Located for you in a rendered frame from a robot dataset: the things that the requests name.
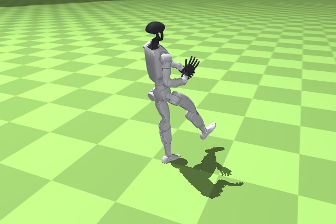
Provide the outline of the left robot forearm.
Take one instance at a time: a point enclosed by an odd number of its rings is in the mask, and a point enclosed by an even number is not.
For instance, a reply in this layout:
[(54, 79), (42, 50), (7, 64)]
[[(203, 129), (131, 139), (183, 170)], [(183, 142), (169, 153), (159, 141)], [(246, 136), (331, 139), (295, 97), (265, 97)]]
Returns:
[(182, 69), (184, 68), (181, 63), (176, 62), (174, 60), (172, 60), (171, 67), (172, 68), (176, 68), (176, 69), (178, 69), (180, 71), (182, 71)]

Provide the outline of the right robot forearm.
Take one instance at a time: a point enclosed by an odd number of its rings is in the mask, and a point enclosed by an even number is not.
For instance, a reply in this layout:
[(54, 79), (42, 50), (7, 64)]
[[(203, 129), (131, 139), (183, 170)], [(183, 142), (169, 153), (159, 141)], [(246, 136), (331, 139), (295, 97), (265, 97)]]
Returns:
[(187, 83), (187, 79), (188, 79), (188, 76), (186, 76), (185, 74), (181, 77), (181, 78), (174, 78), (174, 79), (170, 79), (168, 82), (167, 82), (167, 85), (171, 88), (177, 88), (178, 86), (181, 86), (181, 85), (186, 85)]

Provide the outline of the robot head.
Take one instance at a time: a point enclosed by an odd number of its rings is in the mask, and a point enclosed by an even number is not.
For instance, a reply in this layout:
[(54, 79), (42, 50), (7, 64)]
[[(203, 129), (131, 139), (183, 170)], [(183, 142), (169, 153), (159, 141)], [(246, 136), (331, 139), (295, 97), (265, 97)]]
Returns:
[[(156, 34), (156, 37), (152, 39), (151, 44), (148, 45), (147, 47), (150, 48), (151, 50), (156, 50), (158, 49), (159, 41), (163, 40), (163, 31), (165, 29), (165, 26), (161, 22), (151, 22), (149, 23), (145, 31), (150, 34)], [(159, 33), (161, 34), (161, 37), (159, 36)], [(161, 45), (160, 45), (161, 46)]]

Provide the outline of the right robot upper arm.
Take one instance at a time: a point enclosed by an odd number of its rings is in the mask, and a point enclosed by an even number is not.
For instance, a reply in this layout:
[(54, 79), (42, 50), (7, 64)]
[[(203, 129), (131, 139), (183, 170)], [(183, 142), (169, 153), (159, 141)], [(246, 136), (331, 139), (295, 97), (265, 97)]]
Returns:
[(163, 85), (165, 87), (171, 88), (167, 85), (167, 82), (171, 79), (171, 63), (172, 56), (166, 51), (160, 51), (160, 63), (162, 64), (162, 76), (163, 76)]

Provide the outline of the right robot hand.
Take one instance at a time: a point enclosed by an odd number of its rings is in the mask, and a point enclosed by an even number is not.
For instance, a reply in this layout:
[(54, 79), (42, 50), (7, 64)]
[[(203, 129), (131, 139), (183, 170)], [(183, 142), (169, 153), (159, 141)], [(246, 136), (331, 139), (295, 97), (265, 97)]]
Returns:
[[(195, 60), (195, 57), (194, 57), (194, 59), (193, 59), (193, 61), (191, 62), (191, 60), (192, 60), (192, 56), (191, 56), (191, 58), (190, 58), (190, 60), (189, 60), (189, 63), (187, 64), (187, 59), (185, 59), (185, 71), (183, 72), (183, 74), (181, 75), (181, 77), (185, 74), (186, 76), (188, 76), (188, 79), (189, 79), (189, 77), (190, 77), (190, 73), (192, 73), (194, 70), (195, 70), (195, 68), (198, 66), (198, 64), (199, 64), (199, 61), (198, 61), (198, 63), (197, 63), (197, 60), (198, 59), (196, 59), (196, 61), (194, 62), (194, 60)], [(193, 62), (194, 62), (194, 64), (193, 64)], [(190, 64), (191, 63), (191, 64)], [(196, 64), (197, 63), (197, 64)], [(192, 65), (193, 64), (193, 65)], [(195, 66), (195, 64), (196, 64), (196, 66)], [(195, 67), (194, 67), (195, 66)]]

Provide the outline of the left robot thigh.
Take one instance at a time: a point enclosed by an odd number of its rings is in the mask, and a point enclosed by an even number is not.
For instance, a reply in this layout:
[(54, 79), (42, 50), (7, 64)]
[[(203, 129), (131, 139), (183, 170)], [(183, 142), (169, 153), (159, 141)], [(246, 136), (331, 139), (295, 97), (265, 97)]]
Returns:
[(168, 103), (165, 101), (159, 101), (154, 97), (153, 90), (148, 93), (150, 100), (155, 101), (155, 106), (162, 117), (159, 122), (159, 128), (162, 131), (167, 131), (170, 128), (170, 111)]

